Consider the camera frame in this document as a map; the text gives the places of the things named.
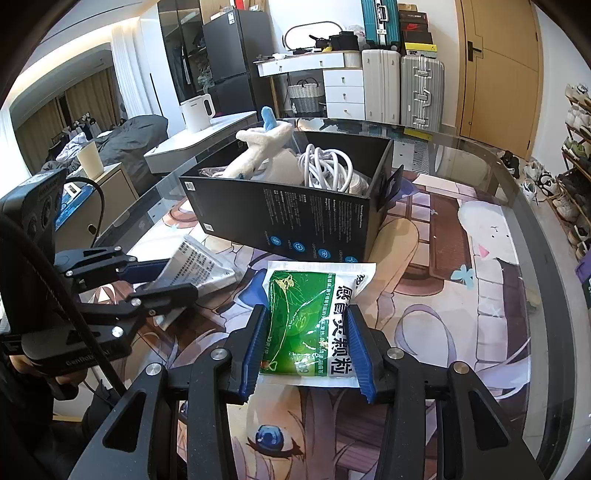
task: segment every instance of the gray blanket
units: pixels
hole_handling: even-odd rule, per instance
[[[109,135],[93,140],[104,166],[122,163],[139,195],[152,188],[159,180],[152,175],[144,154],[168,138],[168,120],[159,115],[140,115],[127,120]],[[68,172],[80,167],[78,158],[45,163],[41,171],[66,167]]]

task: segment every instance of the white kettle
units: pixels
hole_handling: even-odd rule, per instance
[[[207,113],[207,108],[205,107],[206,102],[211,113]],[[216,114],[212,96],[208,93],[181,103],[181,111],[187,124],[187,130],[192,134],[211,126],[210,119]]]

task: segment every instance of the glass table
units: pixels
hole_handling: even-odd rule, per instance
[[[405,166],[405,178],[417,192],[388,206],[379,235],[390,238],[392,247],[378,252],[379,286],[360,305],[366,320],[422,362],[468,363],[522,432],[546,477],[565,478],[591,441],[591,399],[583,385],[588,382],[576,381],[578,375],[588,377],[589,365],[575,356],[589,352],[588,318],[571,318],[564,274],[532,206],[497,156],[472,141],[404,127],[287,121],[299,132],[395,141],[393,166]],[[179,177],[233,140],[188,158],[98,241],[98,246],[120,245],[145,261],[169,258],[190,233],[246,271],[238,284],[200,299],[191,318],[167,328],[148,319],[143,342],[136,342],[121,368],[126,380],[152,361],[189,364],[242,327],[267,262],[278,259],[207,235],[186,200]],[[117,282],[101,287],[92,301],[118,301],[132,289]],[[586,330],[577,330],[577,322]],[[373,478],[386,410],[368,405],[359,390],[261,384],[247,405],[229,409],[240,480]],[[435,478],[437,458],[433,405],[426,405],[426,418],[429,479]],[[263,427],[281,442],[255,442]],[[181,454],[185,435],[180,424]]]

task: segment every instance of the storage basket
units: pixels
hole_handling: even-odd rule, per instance
[[[307,83],[308,80],[313,80],[314,83]],[[287,87],[287,93],[295,116],[323,115],[324,106],[326,105],[324,88],[314,78],[300,80],[297,85]]]

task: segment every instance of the wooden door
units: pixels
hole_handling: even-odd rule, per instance
[[[532,5],[529,0],[461,0],[461,5],[466,84],[460,134],[526,158],[537,129],[541,84]]]

